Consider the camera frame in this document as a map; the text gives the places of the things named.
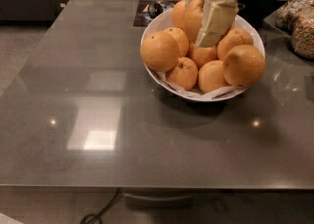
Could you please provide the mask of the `orange hidden under centre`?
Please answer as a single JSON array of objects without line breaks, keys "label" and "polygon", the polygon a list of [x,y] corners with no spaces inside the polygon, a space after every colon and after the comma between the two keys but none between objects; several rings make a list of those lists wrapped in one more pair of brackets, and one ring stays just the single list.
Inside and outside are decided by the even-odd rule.
[{"label": "orange hidden under centre", "polygon": [[216,47],[197,47],[194,43],[190,44],[187,56],[195,62],[198,68],[218,59]]}]

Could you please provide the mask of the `white ceramic bowl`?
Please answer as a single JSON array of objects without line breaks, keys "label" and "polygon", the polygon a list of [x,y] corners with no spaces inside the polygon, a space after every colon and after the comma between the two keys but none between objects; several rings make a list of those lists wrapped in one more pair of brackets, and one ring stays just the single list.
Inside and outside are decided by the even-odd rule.
[{"label": "white ceramic bowl", "polygon": [[[169,9],[160,15],[158,15],[155,19],[153,19],[150,24],[147,26],[145,31],[143,32],[142,39],[143,41],[144,37],[157,31],[163,31],[164,29],[170,27],[172,23],[171,18],[172,9]],[[242,28],[246,30],[248,33],[250,33],[253,37],[254,46],[260,50],[263,55],[265,55],[265,49],[262,42],[262,39],[260,38],[260,35],[255,30],[255,28],[243,17],[240,15],[237,15],[235,17],[235,28]]]}]

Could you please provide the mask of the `orange top back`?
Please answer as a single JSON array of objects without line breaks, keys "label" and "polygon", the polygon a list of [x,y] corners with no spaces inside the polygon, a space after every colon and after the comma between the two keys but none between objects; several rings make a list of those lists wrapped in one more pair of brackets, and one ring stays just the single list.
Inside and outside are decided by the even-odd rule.
[{"label": "orange top back", "polygon": [[172,23],[175,27],[184,28],[185,0],[177,2],[172,10]]}]

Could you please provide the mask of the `large orange front right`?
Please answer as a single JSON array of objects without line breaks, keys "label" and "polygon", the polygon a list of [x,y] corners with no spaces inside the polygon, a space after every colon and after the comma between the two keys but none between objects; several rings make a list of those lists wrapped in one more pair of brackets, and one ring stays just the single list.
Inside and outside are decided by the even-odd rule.
[{"label": "large orange front right", "polygon": [[240,45],[228,51],[223,61],[223,76],[231,86],[248,88],[258,82],[265,66],[260,50],[252,45]]}]

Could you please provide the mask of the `black tray with items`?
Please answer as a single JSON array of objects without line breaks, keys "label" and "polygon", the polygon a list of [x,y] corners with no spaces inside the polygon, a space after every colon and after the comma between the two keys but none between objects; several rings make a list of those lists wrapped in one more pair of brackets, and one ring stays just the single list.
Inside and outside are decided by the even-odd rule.
[{"label": "black tray with items", "polygon": [[133,24],[136,27],[147,27],[153,19],[173,8],[176,3],[177,0],[140,0]]}]

